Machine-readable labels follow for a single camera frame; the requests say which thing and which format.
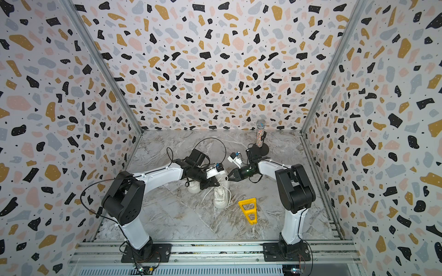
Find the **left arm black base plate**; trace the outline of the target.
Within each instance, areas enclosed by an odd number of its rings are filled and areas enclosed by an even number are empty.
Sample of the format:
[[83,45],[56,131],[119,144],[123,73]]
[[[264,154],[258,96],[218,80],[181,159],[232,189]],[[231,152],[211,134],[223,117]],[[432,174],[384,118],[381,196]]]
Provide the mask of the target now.
[[140,250],[126,245],[121,263],[168,263],[172,252],[170,243],[147,244]]

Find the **yellow plastic triangular stand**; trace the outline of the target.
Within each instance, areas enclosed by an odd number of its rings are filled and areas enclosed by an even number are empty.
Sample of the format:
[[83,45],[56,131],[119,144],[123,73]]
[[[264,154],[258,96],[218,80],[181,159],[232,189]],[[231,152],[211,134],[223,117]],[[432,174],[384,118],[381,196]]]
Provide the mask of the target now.
[[238,202],[238,206],[243,212],[250,225],[257,224],[257,199],[250,198]]

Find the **right aluminium corner post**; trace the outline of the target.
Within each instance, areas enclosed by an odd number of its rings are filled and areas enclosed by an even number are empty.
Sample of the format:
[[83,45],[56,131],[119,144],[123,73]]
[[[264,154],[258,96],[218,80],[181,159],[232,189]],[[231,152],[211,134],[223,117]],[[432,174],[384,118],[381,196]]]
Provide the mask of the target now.
[[325,76],[321,82],[321,85],[319,87],[318,93],[315,96],[315,99],[312,103],[312,106],[307,114],[305,123],[303,124],[300,134],[304,135],[308,131],[308,125],[313,121],[315,116],[315,110],[320,105],[320,101],[322,97],[325,95],[326,89],[329,85],[329,82],[331,81],[331,78],[334,74],[334,71],[336,70],[341,58],[344,55],[344,52],[346,50],[346,46],[348,45],[348,42],[352,36],[353,31],[355,30],[355,27],[358,24],[358,20],[360,16],[363,13],[363,10],[365,9],[367,4],[366,0],[360,0],[356,1],[355,7],[350,15],[349,22],[347,23],[346,29],[342,35],[342,38],[337,46],[337,49],[333,55],[333,58],[329,64],[328,69],[325,72]]

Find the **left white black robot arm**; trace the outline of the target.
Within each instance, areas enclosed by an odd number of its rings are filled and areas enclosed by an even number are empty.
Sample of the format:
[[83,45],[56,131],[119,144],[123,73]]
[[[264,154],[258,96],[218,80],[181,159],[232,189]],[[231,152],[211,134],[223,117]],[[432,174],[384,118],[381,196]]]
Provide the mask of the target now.
[[151,249],[152,238],[140,220],[143,199],[147,193],[183,179],[187,183],[197,182],[198,190],[220,186],[216,177],[224,172],[223,164],[204,164],[205,160],[209,161],[210,158],[193,149],[190,156],[172,160],[166,166],[135,174],[123,171],[114,179],[101,205],[108,215],[116,219],[118,227],[134,251],[146,254]]

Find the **front aluminium rail frame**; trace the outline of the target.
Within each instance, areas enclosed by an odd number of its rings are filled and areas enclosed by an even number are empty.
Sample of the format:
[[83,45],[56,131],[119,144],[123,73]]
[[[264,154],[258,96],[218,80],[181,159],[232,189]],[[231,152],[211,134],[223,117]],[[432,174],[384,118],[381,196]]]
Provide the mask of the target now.
[[349,240],[310,240],[310,261],[266,262],[272,241],[160,241],[172,244],[168,263],[121,263],[121,241],[81,243],[68,276],[363,276]]

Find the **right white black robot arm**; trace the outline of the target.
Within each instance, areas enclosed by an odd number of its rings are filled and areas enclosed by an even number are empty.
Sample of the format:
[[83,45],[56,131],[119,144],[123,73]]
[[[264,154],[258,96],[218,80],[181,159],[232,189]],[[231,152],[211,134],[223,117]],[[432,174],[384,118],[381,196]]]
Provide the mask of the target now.
[[256,174],[275,180],[280,201],[286,210],[277,252],[286,258],[307,253],[308,245],[302,238],[302,228],[316,195],[306,170],[301,164],[289,166],[273,161],[263,156],[261,148],[256,145],[246,150],[246,157],[247,162],[244,163],[240,152],[229,155],[228,161],[237,166],[228,174],[229,181],[239,182]]

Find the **sneaker white shoelace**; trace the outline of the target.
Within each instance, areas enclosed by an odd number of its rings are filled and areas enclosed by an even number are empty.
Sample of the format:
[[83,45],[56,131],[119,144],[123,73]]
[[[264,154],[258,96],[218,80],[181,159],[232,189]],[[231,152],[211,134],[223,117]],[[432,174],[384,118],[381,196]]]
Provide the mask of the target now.
[[209,191],[204,195],[201,202],[204,201],[204,199],[211,193],[211,191],[214,191],[214,198],[213,198],[213,204],[214,207],[217,209],[224,209],[231,205],[231,191],[230,191],[230,182],[239,182],[243,180],[244,178],[241,176],[241,170],[245,169],[248,170],[250,165],[246,164],[242,160],[242,154],[240,152],[233,152],[230,155],[227,155],[227,147],[218,138],[206,138],[206,140],[216,140],[219,141],[223,148],[224,148],[224,158],[223,160],[228,160],[230,163],[233,163],[236,165],[237,168],[234,170],[231,170],[229,173],[226,172],[226,170],[223,167],[222,162],[219,163],[209,163],[207,164],[207,168],[205,169],[205,172],[207,173],[207,179],[211,181],[210,184],[208,184]]

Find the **left aluminium corner post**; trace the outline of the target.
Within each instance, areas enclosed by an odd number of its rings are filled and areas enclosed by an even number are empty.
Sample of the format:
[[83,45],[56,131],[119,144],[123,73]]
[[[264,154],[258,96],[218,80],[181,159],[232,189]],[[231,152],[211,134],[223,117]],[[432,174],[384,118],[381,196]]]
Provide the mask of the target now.
[[131,123],[133,129],[136,130],[139,135],[142,135],[143,133],[142,128],[139,126],[138,121],[135,118],[133,111],[129,107],[129,104],[126,98],[124,97],[119,85],[115,81],[115,78],[112,76],[108,66],[104,62],[104,59],[102,58],[100,51],[97,49],[93,41],[93,38],[91,37],[89,31],[87,30],[81,16],[78,14],[74,3],[72,1],[66,1],[66,0],[60,0],[59,2],[62,8],[64,9],[64,11],[66,12],[68,18],[75,26],[79,36],[84,41],[86,48],[90,52],[91,57],[93,58],[97,67],[102,73],[104,79],[110,85],[110,88],[114,92],[117,100],[120,102],[122,109],[126,113],[128,120]]

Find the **white knit sneaker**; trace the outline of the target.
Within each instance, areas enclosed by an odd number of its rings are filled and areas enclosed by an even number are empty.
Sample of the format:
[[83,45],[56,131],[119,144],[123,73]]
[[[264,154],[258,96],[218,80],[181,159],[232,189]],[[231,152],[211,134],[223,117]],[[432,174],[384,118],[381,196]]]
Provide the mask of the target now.
[[219,187],[214,188],[214,207],[217,209],[225,209],[230,205],[230,181],[225,171],[217,175],[216,178],[219,182]]
[[190,182],[188,182],[187,190],[191,194],[198,194],[201,191],[200,183],[198,181],[190,181]]

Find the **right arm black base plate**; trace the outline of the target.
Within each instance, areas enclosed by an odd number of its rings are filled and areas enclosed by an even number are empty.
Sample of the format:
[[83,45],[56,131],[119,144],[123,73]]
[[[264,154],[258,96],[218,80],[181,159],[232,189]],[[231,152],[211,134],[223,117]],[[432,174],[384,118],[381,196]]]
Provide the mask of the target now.
[[264,243],[262,249],[266,262],[307,262],[311,260],[310,250],[305,241],[296,244],[285,244],[284,241]]

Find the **aluminium corner post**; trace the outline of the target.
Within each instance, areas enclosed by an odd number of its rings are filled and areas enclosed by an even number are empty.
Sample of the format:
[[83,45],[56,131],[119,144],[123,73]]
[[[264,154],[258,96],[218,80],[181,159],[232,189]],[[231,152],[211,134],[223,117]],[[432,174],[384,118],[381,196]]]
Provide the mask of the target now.
[[72,1],[66,1],[66,0],[60,0],[59,2],[62,8],[64,9],[64,11],[66,12],[68,18],[75,26],[79,36],[84,41],[86,48],[90,52],[91,57],[93,58],[97,67],[102,73],[104,79],[110,85],[110,88],[114,92],[117,100],[120,102],[122,109],[126,113],[128,120],[131,123],[133,129],[136,130],[139,135],[142,135],[143,133],[142,128],[139,126],[138,121],[135,118],[133,111],[129,107],[129,104],[126,98],[124,97],[119,85],[115,81],[115,78],[112,76],[108,66],[104,62],[104,59],[102,58],[100,51],[97,49],[93,41],[93,38],[91,37],[89,31],[87,30],[81,16],[78,14],[74,3]]
[[315,116],[315,110],[320,105],[320,101],[322,97],[325,95],[326,89],[329,85],[329,82],[331,81],[331,78],[334,74],[334,71],[336,70],[341,58],[344,55],[344,52],[346,50],[346,46],[348,45],[348,42],[352,36],[353,31],[355,30],[355,27],[358,24],[358,20],[360,16],[363,13],[363,10],[365,9],[367,4],[366,0],[360,0],[356,1],[355,7],[350,15],[349,22],[347,23],[346,29],[342,35],[342,38],[337,46],[337,49],[333,55],[333,58],[329,64],[328,69],[325,72],[325,76],[321,82],[321,85],[319,87],[318,93],[315,96],[315,99],[312,103],[312,106],[307,114],[305,123],[303,124],[300,134],[304,135],[308,131],[308,125],[313,121]]

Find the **sprinkle tube on black base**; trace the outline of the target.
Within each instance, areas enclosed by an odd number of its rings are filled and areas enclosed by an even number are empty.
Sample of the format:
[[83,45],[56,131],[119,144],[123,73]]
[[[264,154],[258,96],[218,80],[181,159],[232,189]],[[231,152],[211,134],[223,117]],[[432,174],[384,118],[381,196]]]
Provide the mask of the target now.
[[266,138],[266,122],[264,119],[259,119],[256,122],[256,141],[252,145],[252,150],[256,155],[266,156],[269,153],[269,147],[265,144]]

